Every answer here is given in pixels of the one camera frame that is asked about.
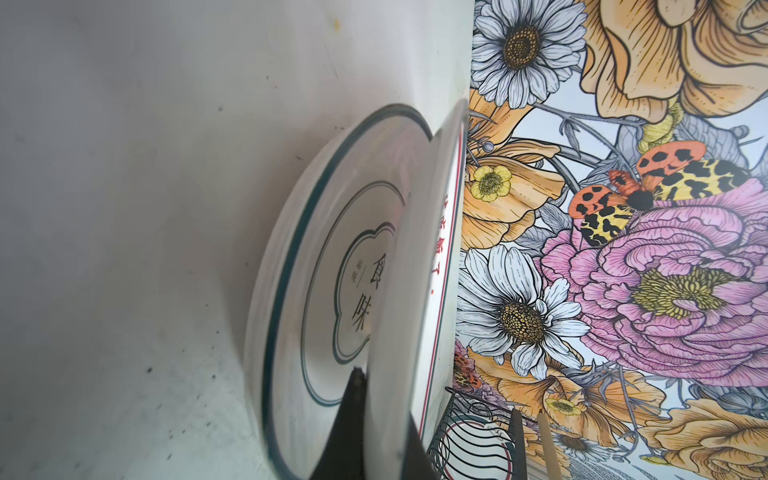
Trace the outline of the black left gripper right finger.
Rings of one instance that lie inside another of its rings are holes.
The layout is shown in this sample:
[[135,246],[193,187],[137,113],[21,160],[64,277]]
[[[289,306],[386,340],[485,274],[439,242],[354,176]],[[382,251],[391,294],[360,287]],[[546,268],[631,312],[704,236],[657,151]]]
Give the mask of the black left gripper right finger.
[[423,448],[413,417],[409,418],[402,480],[437,480],[431,461]]

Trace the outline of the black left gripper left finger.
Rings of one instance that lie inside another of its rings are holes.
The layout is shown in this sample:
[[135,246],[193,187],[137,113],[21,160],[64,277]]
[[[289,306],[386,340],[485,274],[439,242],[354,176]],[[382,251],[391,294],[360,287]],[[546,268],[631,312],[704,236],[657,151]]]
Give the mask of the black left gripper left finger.
[[311,480],[365,478],[363,443],[366,393],[365,373],[355,367],[349,376],[330,435]]

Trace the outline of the sunburst pattern white plate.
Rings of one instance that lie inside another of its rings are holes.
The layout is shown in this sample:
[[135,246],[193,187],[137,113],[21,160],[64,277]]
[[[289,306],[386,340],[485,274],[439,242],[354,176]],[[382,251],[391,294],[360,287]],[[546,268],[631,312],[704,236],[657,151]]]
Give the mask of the sunburst pattern white plate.
[[363,460],[368,479],[399,479],[403,473],[439,219],[459,160],[467,106],[464,99],[455,104],[409,172],[367,370]]

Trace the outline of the large white green-lined plate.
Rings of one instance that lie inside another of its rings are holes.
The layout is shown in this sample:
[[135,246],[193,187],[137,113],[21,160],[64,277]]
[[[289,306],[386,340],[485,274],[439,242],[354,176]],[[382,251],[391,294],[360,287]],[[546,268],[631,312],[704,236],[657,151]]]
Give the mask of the large white green-lined plate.
[[432,134],[403,104],[333,138],[283,206],[251,301],[244,368],[263,452],[280,479],[307,479],[348,379],[364,369],[410,177]]

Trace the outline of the rearmost green red rimmed plate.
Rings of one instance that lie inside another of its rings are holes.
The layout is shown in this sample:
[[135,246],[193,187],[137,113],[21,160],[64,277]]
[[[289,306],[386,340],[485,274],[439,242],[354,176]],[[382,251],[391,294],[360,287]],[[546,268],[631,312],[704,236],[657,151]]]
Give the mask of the rearmost green red rimmed plate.
[[451,421],[438,447],[441,479],[512,479],[513,443],[495,424]]

